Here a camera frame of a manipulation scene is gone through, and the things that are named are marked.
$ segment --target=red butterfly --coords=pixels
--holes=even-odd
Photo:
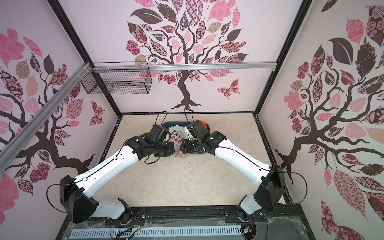
[[[224,93],[224,96],[229,99],[229,96],[231,96],[232,93],[239,93],[239,88],[237,85],[239,85],[238,79],[234,80],[229,88],[218,88],[217,90],[221,93]]]
[[[103,111],[105,111],[101,107],[98,107],[93,100],[92,100],[92,108],[93,108],[93,111],[95,112],[95,115],[93,115],[93,117],[91,118],[91,121],[89,122],[90,126],[95,125],[96,123],[97,124],[102,123],[103,119],[101,115],[103,114]]]

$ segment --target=white arm segment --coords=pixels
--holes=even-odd
[[[256,187],[259,187],[260,184],[263,182],[261,180],[261,177],[267,176],[269,171],[262,170],[258,167],[256,167],[253,163],[251,163],[249,160],[260,166],[264,169],[269,169],[270,165],[262,163],[260,161],[257,161],[238,147],[236,147],[230,140],[223,140],[221,143],[219,143],[218,148],[216,148],[215,154],[216,156],[226,160],[233,166],[235,166],[237,169],[242,171],[247,177],[249,177],[252,182],[256,185]],[[249,160],[247,160],[245,157],[240,155],[239,153],[223,148],[228,147],[230,149],[236,150],[243,154],[245,157],[247,157]],[[241,208],[249,215],[253,214],[255,211],[262,209],[260,205],[257,204],[255,201],[253,195],[248,195],[246,198],[241,202],[240,204]]]
[[[137,154],[133,154],[132,151],[132,148],[129,146],[123,146],[119,155],[116,152],[91,170],[76,176],[75,182],[83,179],[83,181],[76,183],[76,185],[79,189],[84,188],[83,193],[85,196],[92,197],[107,181],[139,160]],[[117,219],[125,210],[124,205],[118,200],[106,200],[100,197],[95,197],[94,199],[99,202],[99,205],[91,217]]]

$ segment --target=wallpaper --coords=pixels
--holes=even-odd
[[[382,2],[315,2],[261,112],[316,239],[382,238],[383,29]]]
[[[2,149],[83,61],[45,1],[4,4],[0,19]],[[103,95],[77,84],[0,176],[1,239],[56,237],[65,214],[49,206],[47,187],[96,165],[116,120]],[[60,209],[58,189],[49,196]]]
[[[130,0],[93,1],[89,7],[87,1],[61,1],[94,62],[150,65],[275,61],[300,3]],[[265,18],[267,25],[254,27],[253,22]],[[99,38],[94,38],[90,23],[103,30]],[[148,95],[113,98],[122,112],[254,111],[269,73],[270,69],[156,71],[151,72]],[[126,104],[134,99],[140,100]]]

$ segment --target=silver metal bar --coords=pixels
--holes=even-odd
[[[9,166],[17,154],[27,145],[29,140],[51,116],[57,106],[72,91],[72,89],[89,73],[89,63],[84,63],[62,85],[55,95],[34,115],[34,117],[21,129],[21,131],[5,146],[0,155],[0,173]]]
[[[197,64],[170,64],[170,65],[128,65],[128,66],[96,66],[97,70],[140,69],[150,71],[176,71],[176,70],[210,70],[210,69],[245,69],[245,68],[275,68],[276,62],[245,62],[245,63],[197,63]]]

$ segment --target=butterfly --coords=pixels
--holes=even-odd
[[[93,100],[92,100],[92,108],[93,108],[93,111],[95,112],[95,115],[93,115],[93,117],[91,118],[91,121],[89,122],[90,126],[95,125],[96,123],[97,124],[102,123],[103,119],[101,115],[103,114],[103,111],[105,111],[101,107],[98,107]]]
[[[234,80],[229,88],[218,88],[217,90],[221,93],[224,93],[224,96],[229,99],[229,96],[231,96],[232,93],[239,93],[239,88],[237,87],[237,85],[239,85],[238,80],[239,79]]]

